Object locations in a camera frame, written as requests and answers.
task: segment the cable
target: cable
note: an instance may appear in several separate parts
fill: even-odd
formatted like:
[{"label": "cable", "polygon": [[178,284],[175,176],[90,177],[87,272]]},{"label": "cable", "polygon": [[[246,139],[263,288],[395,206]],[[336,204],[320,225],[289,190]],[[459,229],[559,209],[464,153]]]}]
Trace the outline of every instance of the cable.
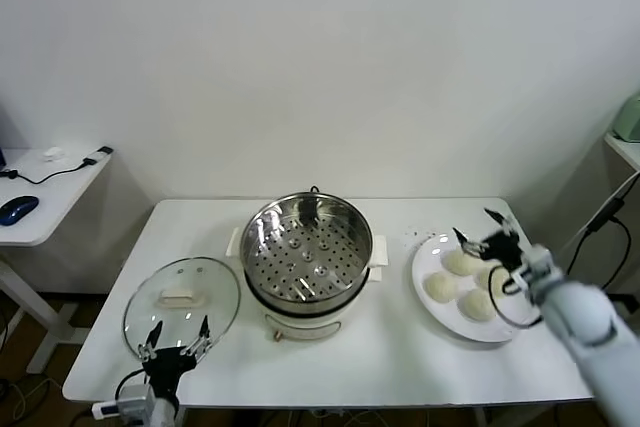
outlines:
[{"label": "cable", "polygon": [[[558,257],[560,257],[560,255],[562,255],[562,253],[563,253],[563,252],[564,252],[564,251],[565,251],[565,250],[566,250],[566,249],[567,249],[567,248],[568,248],[568,247],[573,243],[573,241],[574,241],[574,240],[576,240],[576,238],[578,238],[578,236],[579,236],[580,234],[582,234],[582,232],[584,232],[584,231],[587,229],[587,227],[589,226],[589,224],[591,223],[591,221],[593,221],[593,220],[598,216],[598,214],[600,213],[600,211],[601,211],[602,209],[604,209],[604,208],[609,204],[609,202],[611,201],[611,199],[615,198],[615,196],[616,196],[616,195],[618,195],[618,192],[620,192],[622,189],[624,189],[624,187],[625,187],[627,184],[629,184],[630,182],[633,182],[633,183],[634,183],[634,185],[635,185],[635,182],[636,182],[636,179],[638,178],[638,176],[640,176],[640,171],[638,171],[638,172],[634,172],[632,175],[630,175],[630,176],[627,178],[627,180],[625,180],[625,181],[620,185],[620,187],[618,187],[618,188],[615,190],[615,192],[614,192],[613,194],[611,194],[611,195],[607,198],[607,200],[605,200],[605,201],[602,203],[602,205],[598,208],[598,210],[596,211],[596,213],[595,213],[595,214],[593,214],[593,217],[591,217],[591,218],[590,218],[590,219],[589,219],[589,220],[588,220],[588,221],[587,221],[587,222],[586,222],[582,227],[580,227],[580,228],[577,230],[577,232],[576,232],[575,234],[573,234],[573,236],[572,236],[572,237],[571,237],[567,242],[565,242],[565,244],[564,244],[560,249],[558,249]],[[631,188],[629,188],[629,189],[627,190],[627,192],[624,194],[625,196],[626,196],[626,195],[631,191]]]},{"label": "cable", "polygon": [[571,259],[571,263],[569,264],[569,268],[567,269],[567,276],[569,276],[569,274],[571,273],[571,270],[573,269],[573,266],[576,263],[576,260],[578,259],[578,254],[580,253],[582,244],[584,243],[585,240],[587,240],[587,237],[589,237],[589,235],[591,235],[591,232],[589,231],[586,231],[584,234],[582,234],[582,238],[580,239],[580,242],[578,242],[576,251],[573,253],[573,259]]},{"label": "cable", "polygon": [[127,375],[124,376],[124,378],[118,384],[118,387],[116,387],[116,395],[115,395],[116,400],[118,400],[118,398],[120,397],[120,391],[122,390],[122,387],[124,387],[124,384],[127,382],[127,380],[131,379],[132,377],[135,377],[138,374],[141,374],[142,372],[144,372],[144,369],[138,369],[138,370],[134,370],[133,372],[129,372]]},{"label": "cable", "polygon": [[502,268],[501,265],[496,265],[495,267],[491,268],[491,270],[489,271],[489,281],[487,282],[489,284],[489,299],[491,300],[491,304],[493,305],[493,308],[496,309],[498,316],[502,320],[504,320],[507,324],[509,324],[511,327],[515,327],[516,329],[530,329],[531,327],[538,325],[540,322],[542,322],[541,315],[538,315],[538,317],[536,317],[535,320],[529,322],[528,324],[520,324],[518,322],[511,320],[509,317],[507,317],[500,311],[500,309],[498,308],[498,304],[496,304],[496,299],[493,298],[493,289],[491,288],[491,286],[493,285],[491,283],[493,279],[493,274],[495,274],[496,271],[500,268]]},{"label": "cable", "polygon": [[617,217],[614,217],[611,219],[611,222],[613,222],[614,224],[618,224],[620,227],[622,227],[622,229],[624,230],[625,235],[627,236],[627,246],[624,249],[624,256],[622,257],[622,260],[620,261],[620,263],[618,264],[618,267],[616,268],[616,270],[614,271],[613,275],[609,278],[609,280],[607,280],[604,285],[601,287],[602,290],[606,290],[607,287],[609,287],[609,285],[611,285],[611,283],[615,280],[615,278],[618,276],[618,274],[620,273],[620,271],[622,270],[622,267],[624,266],[624,263],[627,261],[627,259],[629,258],[629,252],[631,251],[631,242],[632,242],[632,238],[631,238],[631,232],[629,232],[629,229],[627,228],[626,225],[624,225],[622,223],[622,221],[620,219],[618,219]]},{"label": "cable", "polygon": [[300,427],[300,421],[302,420],[302,416],[304,415],[304,410],[300,411],[300,415],[298,416],[298,418],[296,419],[296,424],[294,427]]},{"label": "cable", "polygon": [[84,159],[82,159],[82,162],[80,163],[80,165],[78,165],[77,167],[73,168],[73,169],[68,169],[68,170],[60,170],[58,172],[54,172],[52,174],[47,175],[46,177],[40,179],[40,180],[31,180],[29,177],[26,177],[24,175],[22,175],[20,172],[18,172],[17,170],[3,170],[2,172],[0,172],[0,177],[6,177],[9,179],[16,179],[16,178],[20,178],[22,180],[25,180],[27,182],[29,182],[32,185],[40,185],[40,184],[44,184],[47,180],[51,179],[52,177],[55,177],[57,175],[62,175],[62,174],[70,174],[72,172],[77,172],[80,169],[84,169],[85,167],[89,166],[89,165],[95,165],[98,162],[100,162],[103,158],[107,157],[108,155],[111,155],[113,153],[113,149],[111,147],[107,147],[102,146],[100,147],[98,150],[96,150],[95,152],[93,152],[91,155],[85,157]]},{"label": "cable", "polygon": [[35,394],[38,389],[40,389],[40,387],[42,387],[43,385],[47,384],[47,383],[51,383],[53,385],[55,385],[56,387],[58,387],[58,389],[62,390],[62,387],[60,386],[60,384],[58,384],[55,380],[53,380],[50,377],[45,378],[42,382],[40,382],[38,385],[36,385],[33,389],[31,389],[27,394],[23,394],[22,390],[20,390],[20,388],[16,385],[16,384],[11,384],[11,387],[13,387],[16,392],[18,393],[18,395],[20,396],[20,402],[18,402],[15,407],[13,408],[13,420],[14,422],[21,422],[24,419],[27,418],[28,415],[31,415],[32,413],[34,413],[38,407],[40,407],[40,405],[42,405],[47,397],[47,394],[49,393],[49,386],[47,385],[47,390],[45,391],[45,394],[42,396],[42,398],[40,399],[40,401],[36,404],[36,406],[31,409],[31,412],[27,415],[25,415],[25,411],[27,409],[27,399],[29,397],[31,397],[33,394]]},{"label": "cable", "polygon": [[[44,377],[44,380],[40,382],[38,385],[36,385],[33,389],[31,389],[26,394],[23,393],[22,389],[20,389],[18,384],[20,384],[21,382],[24,382],[27,379],[38,377],[38,376]],[[13,408],[12,420],[6,424],[3,424],[3,427],[17,425],[23,422],[24,420],[28,419],[29,417],[31,417],[33,414],[35,414],[38,411],[38,409],[42,406],[42,404],[44,404],[44,402],[47,400],[47,396],[49,394],[51,384],[55,385],[59,389],[62,389],[62,387],[60,387],[60,384],[58,384],[55,380],[42,374],[35,374],[35,375],[27,374],[21,379],[17,380],[15,383],[9,384],[10,387],[15,389],[16,393],[20,397],[20,401]],[[40,390],[40,388],[43,385],[46,386],[44,394],[42,395],[42,397],[40,397],[38,402],[36,402],[36,404],[29,411],[27,411],[27,399],[29,399],[29,397],[33,396],[38,390]]]},{"label": "cable", "polygon": [[635,179],[633,179],[633,182],[631,182],[631,185],[629,186],[629,188],[627,189],[627,191],[626,191],[624,194],[622,194],[622,195],[620,196],[620,198],[621,198],[622,200],[624,200],[624,199],[625,199],[625,197],[626,197],[627,195],[629,195],[629,192],[631,192],[631,191],[633,190],[633,188],[634,188],[634,187],[635,187],[635,185],[636,185],[636,182],[638,182],[638,178],[639,178],[639,177],[638,177],[638,176],[636,176],[636,178],[635,178]]},{"label": "cable", "polygon": [[86,417],[93,417],[93,413],[91,412],[91,409],[81,410],[76,415],[74,415],[73,419],[71,419],[71,422],[69,422],[69,427],[75,427],[75,425],[78,423],[80,419],[86,418]]},{"label": "cable", "polygon": [[31,180],[30,178],[25,177],[24,175],[22,175],[22,174],[18,173],[17,171],[15,171],[15,172],[16,172],[16,177],[18,177],[18,178],[20,178],[20,179],[22,179],[22,180],[26,180],[27,182],[29,182],[29,183],[30,183],[30,184],[32,184],[32,185],[40,185],[40,184],[44,184],[47,180],[49,180],[49,179],[50,179],[50,178],[52,178],[52,177],[55,177],[56,175],[70,174],[70,173],[72,173],[72,172],[77,172],[78,170],[80,170],[80,169],[82,169],[82,168],[86,167],[87,165],[89,165],[89,164],[85,164],[85,163],[83,162],[82,164],[80,164],[80,165],[79,165],[78,167],[76,167],[75,169],[60,170],[60,171],[58,171],[58,172],[54,172],[53,174],[49,174],[49,175],[47,175],[45,178],[43,178],[43,179],[41,179],[41,180],[38,180],[38,181]]}]

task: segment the white plate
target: white plate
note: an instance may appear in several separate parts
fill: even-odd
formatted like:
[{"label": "white plate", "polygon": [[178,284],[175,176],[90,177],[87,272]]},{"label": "white plate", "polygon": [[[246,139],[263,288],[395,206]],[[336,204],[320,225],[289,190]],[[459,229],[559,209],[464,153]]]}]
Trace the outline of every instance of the white plate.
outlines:
[{"label": "white plate", "polygon": [[[418,297],[431,314],[445,327],[456,334],[479,342],[505,342],[511,340],[518,329],[511,327],[499,316],[489,322],[478,322],[466,317],[459,309],[458,302],[470,290],[478,288],[474,275],[460,277],[451,274],[441,262],[446,252],[459,248],[455,234],[436,235],[427,240],[413,258],[412,277],[413,286]],[[458,298],[446,304],[433,300],[424,290],[424,281],[435,272],[445,271],[458,285]],[[496,299],[500,311],[515,322],[527,323],[537,315],[537,309],[532,307],[523,294]]]}]

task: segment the power cord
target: power cord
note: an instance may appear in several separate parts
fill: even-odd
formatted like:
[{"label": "power cord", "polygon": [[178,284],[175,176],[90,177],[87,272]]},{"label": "power cord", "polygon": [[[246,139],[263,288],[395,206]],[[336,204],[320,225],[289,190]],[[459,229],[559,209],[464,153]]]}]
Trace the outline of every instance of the power cord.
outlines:
[{"label": "power cord", "polygon": [[593,215],[593,217],[591,217],[586,224],[580,227],[576,231],[576,233],[573,234],[573,236],[567,242],[565,242],[565,244],[562,247],[560,247],[557,254],[558,257],[562,255],[564,251],[568,249],[571,244],[573,244],[573,241],[576,240],[580,234],[582,234],[585,230],[587,230],[589,225],[591,225],[591,223],[596,219],[596,217],[599,216],[599,214],[605,209],[605,207],[607,207],[609,203],[616,198],[616,196],[620,193],[620,191],[623,190],[628,184],[631,184],[630,187],[627,189],[627,191],[620,197],[621,200],[624,200],[626,196],[629,195],[629,192],[631,192],[631,189],[638,181],[638,177],[640,177],[640,171],[634,172],[627,178],[627,180],[625,180],[622,184],[620,184],[620,186],[613,192],[613,194],[611,194],[607,198],[607,200],[605,200],[602,203],[602,205],[598,208],[598,210],[596,210],[596,213]]},{"label": "power cord", "polygon": [[624,267],[624,263],[629,258],[629,252],[631,251],[632,237],[631,237],[631,232],[629,232],[629,229],[627,228],[627,226],[624,225],[624,223],[622,223],[622,221],[620,219],[616,218],[616,217],[611,219],[611,222],[613,222],[614,224],[618,224],[620,227],[622,227],[622,229],[624,230],[625,235],[627,236],[627,246],[624,249],[624,256],[622,257],[622,260],[618,264],[618,267],[616,268],[616,270],[613,272],[613,275],[609,278],[609,280],[607,280],[604,283],[604,285],[602,286],[602,290],[606,290],[607,287],[609,287],[613,283],[613,281],[616,279],[616,277],[618,277],[618,274],[622,270],[622,267]]},{"label": "power cord", "polygon": [[127,383],[127,380],[129,380],[129,379],[131,379],[131,378],[135,377],[136,375],[141,374],[143,372],[144,372],[144,369],[138,369],[138,370],[134,370],[133,372],[129,372],[127,375],[125,375],[124,378],[118,384],[118,387],[116,387],[115,399],[118,400],[120,398],[120,391],[124,387],[124,384]]},{"label": "power cord", "polygon": [[[573,254],[573,258],[571,259],[571,263],[569,264],[569,268],[567,269],[567,276],[573,270],[573,267],[574,267],[574,265],[576,263],[578,255],[580,254],[580,249],[582,248],[582,246],[583,246],[584,242],[587,240],[587,238],[591,234],[594,234],[594,233],[598,232],[607,222],[611,222],[611,223],[617,224],[620,227],[622,227],[622,229],[624,230],[625,236],[627,238],[627,245],[625,247],[625,252],[624,252],[624,256],[623,256],[622,260],[618,264],[618,267],[616,267],[613,275],[609,278],[609,280],[607,280],[603,284],[603,286],[601,287],[602,290],[606,290],[611,285],[611,283],[613,283],[613,281],[618,277],[618,274],[620,273],[620,271],[624,267],[624,264],[625,264],[625,262],[627,261],[627,259],[629,257],[629,252],[631,251],[631,244],[632,244],[632,240],[633,239],[631,237],[631,232],[629,232],[629,229],[627,228],[627,226],[620,219],[618,219],[616,217],[616,214],[620,211],[620,209],[622,209],[622,207],[624,207],[624,205],[625,205],[624,199],[629,195],[631,190],[633,190],[633,188],[635,187],[636,183],[638,182],[638,178],[639,177],[640,177],[640,172],[636,172],[635,174],[630,176],[620,187],[618,187],[618,189],[613,193],[613,195],[611,195],[607,199],[607,201],[596,212],[596,214],[591,218],[591,220],[589,220],[589,222],[586,224],[586,226],[584,226],[583,228],[581,228],[578,231],[576,236],[579,235],[580,233],[582,233],[582,237],[580,238],[580,242],[578,242],[578,246],[576,247],[576,250],[575,250],[575,252]],[[630,184],[629,188],[627,188],[627,190],[622,195],[617,197],[617,194],[627,184]]]},{"label": "power cord", "polygon": [[582,244],[584,244],[584,241],[587,240],[587,237],[589,237],[589,235],[591,235],[590,232],[585,232],[584,234],[582,234],[582,237],[580,238],[580,242],[578,242],[578,246],[576,247],[576,251],[573,253],[573,258],[571,259],[571,263],[569,264],[569,268],[567,269],[567,276],[573,270],[573,266],[575,265],[576,260],[578,260],[578,254],[580,253],[580,249],[582,248]]},{"label": "power cord", "polygon": [[[491,270],[489,271],[489,280],[487,282],[489,284],[489,300],[491,300],[491,305],[493,305],[493,308],[496,309],[496,313],[505,323],[509,324],[511,327],[515,327],[516,329],[530,329],[531,327],[538,325],[540,322],[542,322],[541,315],[538,315],[538,317],[536,317],[534,320],[532,320],[528,324],[521,324],[519,322],[511,320],[509,317],[504,315],[500,310],[500,308],[498,307],[498,304],[496,303],[496,299],[493,297],[493,289],[491,288],[491,286],[493,285],[492,283],[493,275],[496,273],[498,269],[502,269],[502,268],[503,267],[501,265],[496,265],[495,267],[492,267]],[[519,292],[520,291],[518,290],[513,292],[512,294],[507,294],[507,295],[515,295]]]},{"label": "power cord", "polygon": [[78,165],[77,167],[73,168],[73,169],[68,169],[68,170],[60,170],[58,172],[54,172],[52,174],[47,175],[46,177],[44,177],[43,179],[40,180],[31,180],[29,177],[26,177],[24,175],[22,175],[20,172],[18,172],[17,170],[4,170],[2,172],[0,172],[0,178],[2,177],[6,177],[8,179],[22,179],[25,180],[27,182],[29,182],[32,185],[40,185],[40,184],[44,184],[47,180],[57,176],[57,175],[62,175],[62,174],[70,174],[72,172],[77,172],[80,169],[84,169],[85,167],[88,167],[90,165],[96,165],[100,160],[102,160],[104,157],[111,155],[113,153],[113,149],[111,147],[107,147],[106,145],[103,147],[100,147],[98,150],[96,150],[93,154],[89,155],[88,157],[85,157],[84,159],[82,159],[82,163],[80,165]]}]

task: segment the blue mouse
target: blue mouse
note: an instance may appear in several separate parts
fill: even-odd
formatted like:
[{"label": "blue mouse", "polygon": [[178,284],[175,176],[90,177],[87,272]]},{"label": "blue mouse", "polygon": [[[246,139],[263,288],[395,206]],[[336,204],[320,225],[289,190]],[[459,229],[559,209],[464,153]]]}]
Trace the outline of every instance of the blue mouse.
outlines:
[{"label": "blue mouse", "polygon": [[35,209],[40,203],[40,199],[33,195],[23,195],[16,197],[0,207],[0,225],[13,225],[22,217]]}]

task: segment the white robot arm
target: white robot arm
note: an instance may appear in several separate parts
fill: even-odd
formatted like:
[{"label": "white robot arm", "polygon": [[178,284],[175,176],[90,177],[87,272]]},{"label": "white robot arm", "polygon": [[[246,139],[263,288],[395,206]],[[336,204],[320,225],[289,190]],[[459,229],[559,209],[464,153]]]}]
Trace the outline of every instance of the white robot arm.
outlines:
[{"label": "white robot arm", "polygon": [[511,274],[510,285],[505,284],[503,290],[515,287],[538,306],[607,417],[619,427],[640,425],[640,342],[636,335],[604,292],[568,280],[544,247],[522,251],[511,223],[497,212],[487,213],[502,224],[502,230],[481,242],[470,242],[456,231],[463,250],[501,261]]}]

